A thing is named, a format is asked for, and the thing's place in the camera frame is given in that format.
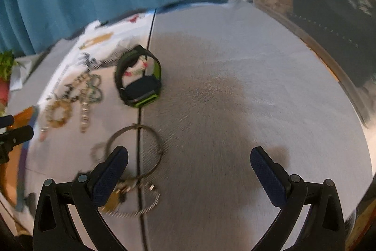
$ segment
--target chain bracelet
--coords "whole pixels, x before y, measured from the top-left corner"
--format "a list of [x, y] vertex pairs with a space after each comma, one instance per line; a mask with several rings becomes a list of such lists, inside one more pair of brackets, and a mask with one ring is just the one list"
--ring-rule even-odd
[[[134, 185], [133, 187], [128, 188], [126, 192], [128, 193], [128, 192], [130, 192], [131, 190], [134, 190], [134, 189], [141, 189], [142, 187], [147, 187], [147, 189], [155, 197], [154, 202], [152, 204], [150, 204], [149, 206], [147, 206], [147, 207], [145, 207], [141, 210], [133, 211], [133, 212], [130, 212], [130, 213], [121, 213], [121, 212], [118, 212], [118, 211], [106, 211], [105, 207], [102, 207], [101, 211], [104, 212], [108, 216], [116, 217], [116, 218], [140, 217], [144, 214], [149, 213], [152, 209], [155, 208], [155, 206], [157, 206], [157, 204], [159, 202], [159, 198], [161, 196], [161, 194], [159, 193], [159, 191], [157, 190], [157, 188], [155, 187], [154, 184], [152, 184], [150, 182], [141, 182], [141, 183]], [[116, 192], [121, 193], [123, 191], [121, 189], [118, 189]]]
[[81, 103], [81, 123], [80, 123], [81, 133], [85, 133], [90, 125], [89, 114], [90, 114], [90, 104], [85, 99]]
[[86, 81], [86, 89], [89, 92], [88, 95], [88, 102], [89, 103], [99, 103], [103, 99], [103, 93], [98, 88], [102, 83], [102, 79], [100, 75], [91, 75], [90, 79]]
[[62, 99], [68, 99], [71, 103], [74, 103], [76, 102], [77, 100], [81, 99], [82, 97], [82, 91], [80, 91], [80, 94], [79, 95], [76, 95], [74, 97], [70, 97], [70, 94], [72, 93], [72, 91], [77, 88], [82, 82], [87, 82], [89, 79], [90, 79], [91, 75], [90, 75], [90, 71], [85, 71], [81, 74], [79, 74], [76, 78], [74, 78], [74, 80], [72, 81], [72, 83], [70, 84], [65, 84], [64, 86], [66, 86], [68, 89], [65, 91], [65, 93], [63, 95], [61, 95], [60, 97], [58, 97], [56, 94], [55, 94], [55, 98], [56, 100], [62, 100]]

